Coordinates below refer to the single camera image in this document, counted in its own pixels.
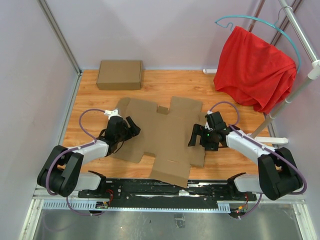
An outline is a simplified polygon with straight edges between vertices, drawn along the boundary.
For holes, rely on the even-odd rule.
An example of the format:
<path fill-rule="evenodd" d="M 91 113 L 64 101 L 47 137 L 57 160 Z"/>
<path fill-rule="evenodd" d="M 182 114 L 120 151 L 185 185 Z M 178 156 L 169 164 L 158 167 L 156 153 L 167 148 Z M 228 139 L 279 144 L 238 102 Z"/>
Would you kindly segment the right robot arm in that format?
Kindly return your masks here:
<path fill-rule="evenodd" d="M 274 148 L 245 134 L 237 126 L 227 125 L 221 114 L 208 112 L 205 125 L 194 124 L 188 146 L 199 144 L 205 151 L 217 151 L 220 146 L 233 149 L 258 167 L 258 174 L 239 173 L 229 178 L 226 188 L 232 200 L 240 199 L 244 193 L 263 194 L 270 200 L 285 195 L 302 195 L 307 190 L 307 181 L 298 170 L 293 155 L 286 147 Z"/>

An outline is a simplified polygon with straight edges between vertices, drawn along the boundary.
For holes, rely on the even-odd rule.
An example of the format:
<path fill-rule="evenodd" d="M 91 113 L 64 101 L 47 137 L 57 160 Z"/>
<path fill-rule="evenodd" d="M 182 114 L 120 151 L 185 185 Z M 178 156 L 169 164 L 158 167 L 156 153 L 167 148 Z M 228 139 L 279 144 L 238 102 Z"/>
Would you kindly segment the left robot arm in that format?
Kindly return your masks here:
<path fill-rule="evenodd" d="M 106 177 L 93 171 L 81 173 L 82 165 L 115 154 L 118 144 L 138 136 L 140 131 L 129 116 L 110 117 L 96 140 L 71 148 L 55 146 L 38 174 L 37 184 L 50 195 L 68 197 L 74 191 L 89 190 L 96 198 L 103 197 L 107 193 L 103 182 Z"/>

